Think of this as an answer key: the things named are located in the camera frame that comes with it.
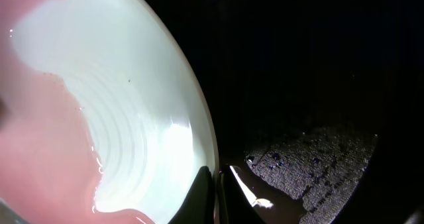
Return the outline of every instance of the liquid residue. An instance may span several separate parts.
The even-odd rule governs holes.
[[[133,209],[95,209],[101,160],[79,103],[11,48],[13,25],[43,1],[0,0],[0,198],[29,223],[153,223]]]

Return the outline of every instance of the pink liquid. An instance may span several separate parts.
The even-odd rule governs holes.
[[[135,210],[93,209],[100,157],[62,79],[25,66],[10,29],[44,0],[0,0],[0,197],[23,219],[45,223],[153,223]]]

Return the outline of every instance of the black background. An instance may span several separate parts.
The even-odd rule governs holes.
[[[335,223],[402,223],[424,204],[420,0],[146,0],[205,94],[221,157],[342,125],[379,136]]]

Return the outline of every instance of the plate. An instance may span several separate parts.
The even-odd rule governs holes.
[[[176,41],[143,0],[49,0],[13,27],[17,56],[60,76],[102,159],[95,206],[167,223],[197,171],[217,173],[209,110]]]

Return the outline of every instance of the red liquid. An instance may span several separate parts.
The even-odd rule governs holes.
[[[75,97],[62,79],[25,66],[10,29],[44,0],[0,0],[0,197],[32,224],[153,223],[135,210],[93,209],[100,157]]]

